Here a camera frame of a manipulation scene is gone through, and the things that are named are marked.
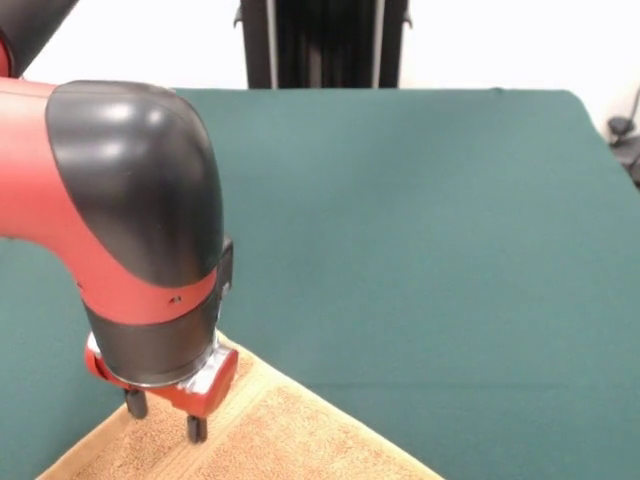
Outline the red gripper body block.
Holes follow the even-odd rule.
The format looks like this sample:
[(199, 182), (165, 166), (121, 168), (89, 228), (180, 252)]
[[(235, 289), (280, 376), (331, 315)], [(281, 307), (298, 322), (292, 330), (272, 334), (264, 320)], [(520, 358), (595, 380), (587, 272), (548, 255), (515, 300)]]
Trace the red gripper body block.
[(222, 403), (230, 390), (238, 367), (238, 351), (221, 342), (215, 332), (212, 350), (204, 366), (177, 384), (161, 387), (140, 387), (114, 376), (106, 367), (95, 337), (89, 334), (84, 360), (90, 373), (123, 390), (139, 389), (167, 400), (174, 408), (201, 418), (207, 418)]

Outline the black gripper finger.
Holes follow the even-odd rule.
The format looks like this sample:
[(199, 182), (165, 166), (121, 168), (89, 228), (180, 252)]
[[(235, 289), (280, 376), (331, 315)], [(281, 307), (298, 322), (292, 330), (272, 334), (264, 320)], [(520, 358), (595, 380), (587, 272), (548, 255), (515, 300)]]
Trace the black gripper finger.
[(187, 416), (187, 438), (190, 443), (204, 443), (208, 438), (208, 423), (206, 418), (194, 415)]
[(139, 389), (125, 389), (124, 399), (129, 414), (136, 420), (144, 419), (148, 414), (146, 394)]

